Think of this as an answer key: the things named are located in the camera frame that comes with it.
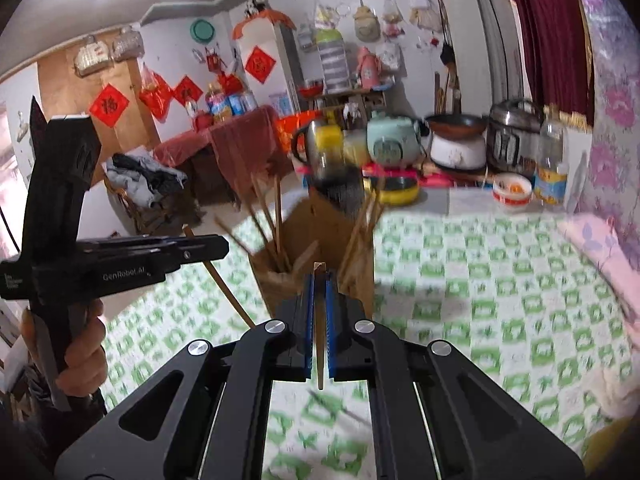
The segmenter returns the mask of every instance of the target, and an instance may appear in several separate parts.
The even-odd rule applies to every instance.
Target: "pink thermos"
[[[362,82],[362,88],[371,90],[374,86],[380,86],[380,72],[382,65],[378,56],[372,54],[366,46],[358,51],[358,74]]]

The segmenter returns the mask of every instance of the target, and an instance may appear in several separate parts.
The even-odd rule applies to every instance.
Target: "red and white bowl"
[[[531,182],[519,174],[500,173],[494,177],[494,200],[507,211],[517,212],[526,209],[532,195]]]

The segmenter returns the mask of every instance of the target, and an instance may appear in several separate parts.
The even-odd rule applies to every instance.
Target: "wooden panel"
[[[98,36],[109,46],[117,32]],[[89,111],[91,104],[107,85],[117,88],[127,99],[124,110],[114,128],[92,117],[102,151],[98,164],[117,152],[129,152],[139,146],[152,149],[160,143],[158,131],[148,108],[138,99],[142,78],[135,59],[80,78],[74,71],[74,59],[82,43],[53,52],[38,61],[38,80],[42,98],[42,111],[47,119],[54,115],[78,114]],[[96,168],[93,184],[104,177],[101,166]]]

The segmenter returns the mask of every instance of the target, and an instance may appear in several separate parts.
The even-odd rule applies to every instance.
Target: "red tablecloth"
[[[277,119],[273,108],[261,106],[208,129],[173,137],[154,149],[154,157],[175,168],[210,144],[225,180],[243,196],[252,188],[252,173],[284,176],[291,171],[291,163],[276,138]]]

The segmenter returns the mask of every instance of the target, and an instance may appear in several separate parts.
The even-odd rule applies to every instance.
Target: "floral wallpaper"
[[[578,209],[614,223],[640,270],[640,34],[619,0],[582,0],[595,70],[591,161]]]

